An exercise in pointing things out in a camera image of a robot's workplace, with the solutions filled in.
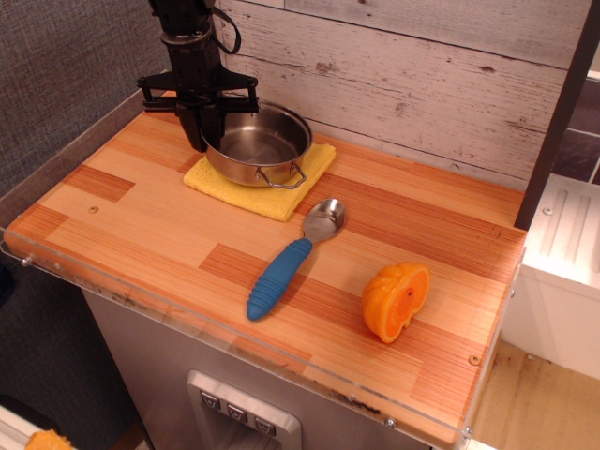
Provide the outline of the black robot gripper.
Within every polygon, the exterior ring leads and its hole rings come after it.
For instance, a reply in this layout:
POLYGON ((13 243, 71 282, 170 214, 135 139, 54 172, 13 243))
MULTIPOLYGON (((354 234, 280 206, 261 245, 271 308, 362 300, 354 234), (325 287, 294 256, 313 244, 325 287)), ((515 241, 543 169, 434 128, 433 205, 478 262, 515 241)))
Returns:
POLYGON ((221 64, 220 44, 209 33, 163 33, 172 70, 141 77, 143 106, 149 112, 174 112, 190 145, 206 151, 206 143, 219 148, 223 136, 222 113, 255 113, 258 80, 231 72, 221 64), (196 110, 202 110, 202 129, 196 110))

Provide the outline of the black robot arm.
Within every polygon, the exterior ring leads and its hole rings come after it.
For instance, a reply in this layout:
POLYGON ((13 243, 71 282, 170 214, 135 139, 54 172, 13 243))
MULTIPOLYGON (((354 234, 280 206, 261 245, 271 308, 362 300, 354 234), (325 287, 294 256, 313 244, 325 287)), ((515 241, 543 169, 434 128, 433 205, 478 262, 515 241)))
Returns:
POLYGON ((159 18, 161 41, 166 46, 172 69, 141 77, 143 106, 149 113, 174 113, 189 143, 200 152, 219 149, 230 113, 256 113, 258 80, 232 72, 221 64, 221 53, 236 54, 241 35, 235 34, 232 48, 216 35, 214 19, 233 20, 213 1, 152 1, 159 18))

